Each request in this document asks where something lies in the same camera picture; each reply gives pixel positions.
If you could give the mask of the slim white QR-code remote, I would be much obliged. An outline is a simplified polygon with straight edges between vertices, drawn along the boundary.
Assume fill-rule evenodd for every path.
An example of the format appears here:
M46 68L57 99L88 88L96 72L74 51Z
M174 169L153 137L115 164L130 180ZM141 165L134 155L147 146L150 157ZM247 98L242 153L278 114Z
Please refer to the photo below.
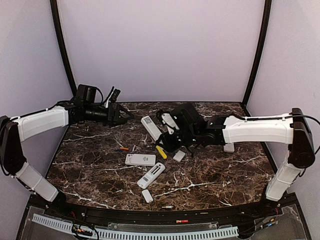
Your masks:
M150 116L145 116L141 118L141 123L147 132L150 134L151 138L156 142L160 135L162 134L160 129L156 126Z

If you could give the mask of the yellow handled screwdriver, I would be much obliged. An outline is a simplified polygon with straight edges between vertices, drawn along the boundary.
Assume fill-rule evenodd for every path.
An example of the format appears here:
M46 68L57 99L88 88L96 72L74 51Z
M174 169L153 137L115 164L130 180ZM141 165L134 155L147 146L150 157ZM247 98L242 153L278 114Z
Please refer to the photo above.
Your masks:
M157 145L155 148L158 150L159 154L161 155L161 157L163 159L166 160L168 158L167 154L164 152L164 150L159 145Z

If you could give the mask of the white wide remote battery cover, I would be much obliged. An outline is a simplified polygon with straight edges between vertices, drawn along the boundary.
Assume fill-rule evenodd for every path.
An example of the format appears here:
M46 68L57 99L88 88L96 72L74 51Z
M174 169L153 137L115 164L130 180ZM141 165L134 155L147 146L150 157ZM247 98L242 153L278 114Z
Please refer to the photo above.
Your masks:
M173 159L177 162L181 162L182 159L186 156L186 153L179 150L174 156Z

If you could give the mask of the wide white remote control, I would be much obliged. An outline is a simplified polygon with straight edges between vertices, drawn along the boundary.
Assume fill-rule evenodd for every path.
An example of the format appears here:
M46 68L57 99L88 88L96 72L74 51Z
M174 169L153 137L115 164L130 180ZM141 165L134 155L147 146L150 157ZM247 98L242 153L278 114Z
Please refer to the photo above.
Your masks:
M127 154L125 164L129 166L152 167L156 164L155 154Z

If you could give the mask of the white remote with battery bay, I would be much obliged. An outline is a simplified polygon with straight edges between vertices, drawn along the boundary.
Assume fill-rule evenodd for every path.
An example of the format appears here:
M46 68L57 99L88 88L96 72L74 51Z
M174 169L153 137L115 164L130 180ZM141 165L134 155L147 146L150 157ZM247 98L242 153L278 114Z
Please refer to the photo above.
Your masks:
M162 163L156 163L141 179L137 181L137 185L145 190L151 185L157 177L166 169Z

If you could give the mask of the red battery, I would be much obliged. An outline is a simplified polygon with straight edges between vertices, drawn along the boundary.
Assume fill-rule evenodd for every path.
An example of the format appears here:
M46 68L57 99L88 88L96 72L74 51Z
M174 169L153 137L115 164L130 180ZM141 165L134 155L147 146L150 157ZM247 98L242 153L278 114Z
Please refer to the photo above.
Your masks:
M174 206L173 205L165 205L165 206L162 206L161 208L162 209L172 209Z
M176 220L176 224L187 224L187 223L189 223L189 220L187 219Z

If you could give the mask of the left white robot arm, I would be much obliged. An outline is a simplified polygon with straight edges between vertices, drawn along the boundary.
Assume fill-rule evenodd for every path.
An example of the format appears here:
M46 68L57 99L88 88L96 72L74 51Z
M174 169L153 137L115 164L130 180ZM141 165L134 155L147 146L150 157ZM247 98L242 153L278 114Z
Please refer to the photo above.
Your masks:
M51 210L60 218L71 213L65 203L66 195L50 183L40 167L33 166L46 157L46 150L58 147L56 138L41 143L42 134L82 122L96 122L116 127L134 119L134 114L117 102L120 90L112 87L106 97L96 101L101 90L95 86L80 84L70 100L60 100L53 106L18 116L0 117L0 167L5 176L20 182L27 191L51 204Z

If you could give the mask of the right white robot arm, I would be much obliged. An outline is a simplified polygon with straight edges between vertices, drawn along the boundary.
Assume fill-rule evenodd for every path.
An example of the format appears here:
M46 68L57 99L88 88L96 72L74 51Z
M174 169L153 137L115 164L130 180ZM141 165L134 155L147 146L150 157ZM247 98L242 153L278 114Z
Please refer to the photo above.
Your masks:
M288 146L287 154L275 176L267 184L263 200L255 205L255 213L266 217L285 191L313 165L318 150L307 123L308 115L300 108L274 116L239 116L235 113L212 116L205 120L191 103L171 112L159 110L156 117L168 128L156 140L167 152L190 146L233 146L242 142L279 143Z

